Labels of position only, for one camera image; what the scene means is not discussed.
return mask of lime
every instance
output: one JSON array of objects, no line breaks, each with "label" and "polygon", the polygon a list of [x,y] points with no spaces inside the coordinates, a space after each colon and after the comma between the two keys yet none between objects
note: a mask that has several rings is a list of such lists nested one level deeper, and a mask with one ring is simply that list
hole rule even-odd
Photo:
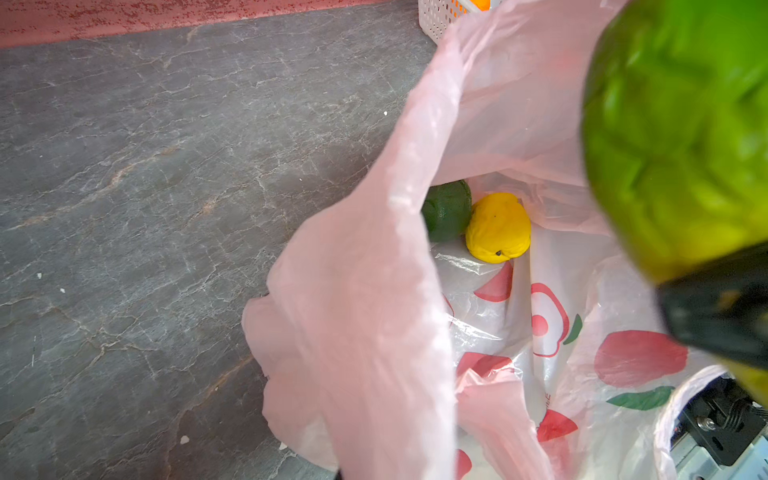
[{"label": "lime", "polygon": [[464,180],[430,187],[422,206],[429,241],[447,242],[458,238],[472,216],[472,192]]},{"label": "lime", "polygon": [[598,203],[661,282],[768,240],[768,2],[634,0],[592,58]]}]

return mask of red fruit print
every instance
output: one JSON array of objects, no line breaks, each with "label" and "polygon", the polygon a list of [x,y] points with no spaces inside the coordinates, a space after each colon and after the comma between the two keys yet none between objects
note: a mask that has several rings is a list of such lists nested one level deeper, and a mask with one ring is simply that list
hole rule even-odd
[{"label": "red fruit print", "polygon": [[445,304],[448,305],[448,308],[451,310],[451,316],[456,316],[456,313],[453,311],[453,307],[451,306],[451,303],[448,301],[448,297],[445,296],[445,294],[442,294],[442,297],[445,299]]},{"label": "red fruit print", "polygon": [[567,434],[578,430],[573,420],[555,410],[547,410],[544,419],[538,426],[536,439],[539,443],[565,437]]},{"label": "red fruit print", "polygon": [[507,356],[483,355],[482,353],[467,352],[462,356],[456,367],[456,376],[464,375],[469,370],[475,370],[475,373],[482,378],[487,379],[492,373],[501,370],[515,371],[512,366],[512,359]]},{"label": "red fruit print", "polygon": [[551,358],[558,354],[568,336],[571,321],[552,290],[543,283],[531,285],[531,332],[533,354]]},{"label": "red fruit print", "polygon": [[608,385],[636,387],[682,371],[687,361],[688,348],[668,335],[625,330],[605,337],[594,356],[594,371]]},{"label": "red fruit print", "polygon": [[456,454],[456,480],[462,480],[472,470],[472,460],[464,450],[457,450]]},{"label": "red fruit print", "polygon": [[568,437],[560,437],[541,444],[541,448],[549,457],[555,478],[576,478],[573,455],[568,446]]},{"label": "red fruit print", "polygon": [[512,292],[512,264],[507,262],[488,283],[475,290],[478,298],[489,302],[503,302]]}]

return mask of plastic bag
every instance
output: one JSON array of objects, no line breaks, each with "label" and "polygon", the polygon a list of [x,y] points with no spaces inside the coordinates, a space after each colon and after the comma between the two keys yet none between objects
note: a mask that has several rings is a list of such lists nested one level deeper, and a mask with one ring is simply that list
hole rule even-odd
[{"label": "plastic bag", "polygon": [[[661,333],[581,171],[583,78],[620,6],[506,0],[446,32],[366,178],[243,312],[278,439],[349,480],[674,478],[674,419],[724,370]],[[430,249],[426,191],[462,178],[521,199],[528,253]]]}]

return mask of gray marble countertop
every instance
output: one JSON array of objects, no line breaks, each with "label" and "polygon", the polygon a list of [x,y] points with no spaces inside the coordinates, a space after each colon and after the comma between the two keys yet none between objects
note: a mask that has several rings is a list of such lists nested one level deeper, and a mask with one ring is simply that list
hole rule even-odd
[{"label": "gray marble countertop", "polygon": [[240,314],[434,51],[415,0],[0,51],[0,477],[332,478]]}]

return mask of green leaf print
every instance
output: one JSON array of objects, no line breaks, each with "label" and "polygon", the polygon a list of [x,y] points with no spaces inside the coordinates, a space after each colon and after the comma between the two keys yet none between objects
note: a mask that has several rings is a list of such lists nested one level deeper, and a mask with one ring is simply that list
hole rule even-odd
[{"label": "green leaf print", "polygon": [[622,393],[608,400],[608,403],[633,410],[651,410],[667,403],[672,395],[673,386],[660,386],[648,392]]},{"label": "green leaf print", "polygon": [[567,345],[576,340],[578,334],[581,333],[581,327],[581,317],[577,313],[576,318],[574,318],[574,327],[571,329],[571,333],[568,334],[568,338],[563,342],[563,345]]}]

